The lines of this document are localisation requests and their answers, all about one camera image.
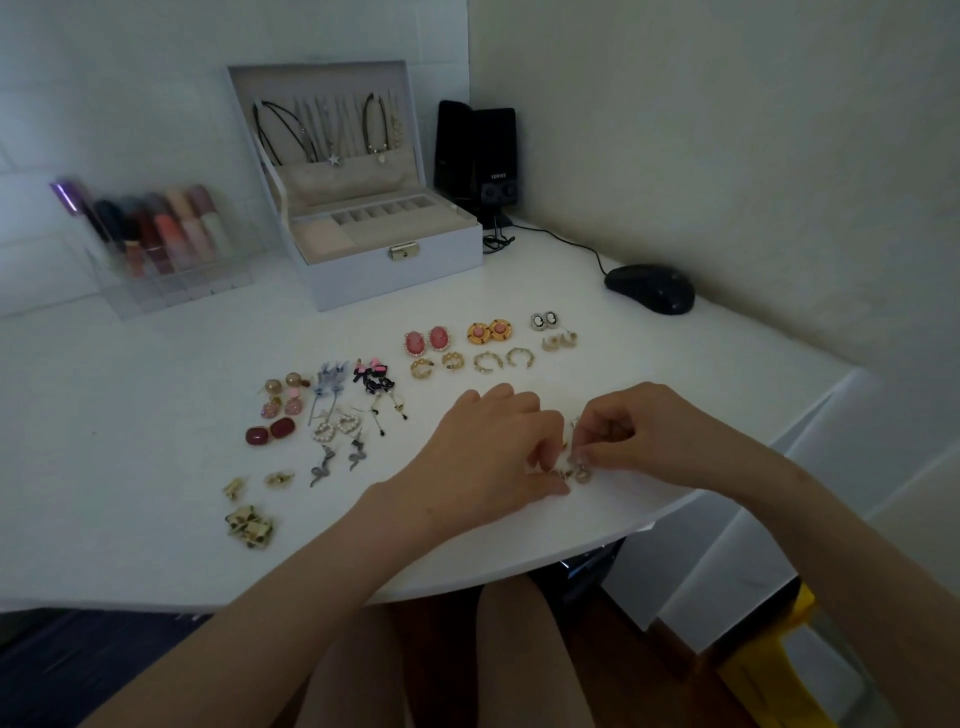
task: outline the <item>jewelry box lock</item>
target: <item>jewelry box lock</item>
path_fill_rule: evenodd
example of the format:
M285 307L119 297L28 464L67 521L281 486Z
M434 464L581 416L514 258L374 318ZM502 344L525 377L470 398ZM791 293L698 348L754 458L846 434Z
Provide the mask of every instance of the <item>jewelry box lock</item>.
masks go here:
M411 240L409 243L394 245L390 249L390 258L392 260L403 260L408 257L416 257L420 254L420 243Z

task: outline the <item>black speaker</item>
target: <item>black speaker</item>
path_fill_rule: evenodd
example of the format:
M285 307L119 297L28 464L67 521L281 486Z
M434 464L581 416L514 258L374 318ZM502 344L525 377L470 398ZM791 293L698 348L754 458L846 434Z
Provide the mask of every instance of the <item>black speaker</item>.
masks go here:
M514 110L473 110L458 101L441 101L433 184L476 215L484 230L494 222L509 225L500 209L519 200Z

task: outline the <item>pink sparkly earring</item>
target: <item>pink sparkly earring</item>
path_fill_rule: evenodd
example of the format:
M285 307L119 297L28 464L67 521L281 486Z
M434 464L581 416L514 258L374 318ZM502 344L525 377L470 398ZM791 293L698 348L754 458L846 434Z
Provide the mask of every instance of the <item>pink sparkly earring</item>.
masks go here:
M283 407L283 414L285 415L299 415L303 411L303 400L300 399L300 389L298 387L290 387L287 390L287 403Z

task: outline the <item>forearm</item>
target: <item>forearm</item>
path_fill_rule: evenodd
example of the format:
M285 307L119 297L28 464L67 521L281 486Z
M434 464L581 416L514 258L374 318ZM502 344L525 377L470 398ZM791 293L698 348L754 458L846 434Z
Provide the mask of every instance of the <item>forearm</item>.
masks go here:
M905 725L960 721L960 602L799 468L785 468L767 486L744 505L843 630Z
M269 725L350 615L431 547L383 490L371 487L84 726Z

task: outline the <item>cable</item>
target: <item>cable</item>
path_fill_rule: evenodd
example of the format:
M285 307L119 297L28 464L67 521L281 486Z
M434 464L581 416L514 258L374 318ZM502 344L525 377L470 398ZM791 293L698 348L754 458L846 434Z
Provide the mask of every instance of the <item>cable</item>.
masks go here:
M559 235L557 235L555 232L547 231L547 230L544 230L543 228L527 228L525 225L517 225L516 223L514 223L514 227L515 227L515 228L520 228L521 230L526 230L526 231L545 232L545 233L547 233L548 235L553 235L555 238L557 238L558 240L560 240L560 242L562 242L562 243L566 243L567 245L572 245L574 248L583 248L585 251L590 251L591 253L593 253L593 254L596 256L597 266L600 268L600 272L601 272L604 276L607 274L607 271L605 271L605 270L603 269L603 263L600 261L600 254L597 253L595 250L593 250L589 245L581 245L580 243L573 243L573 242L570 242L569 240L564 240L564 239L561 238Z
M496 222L496 216L493 217L493 235L483 236L484 250L483 255L498 253L516 240L515 237L505 237L500 231L500 226Z

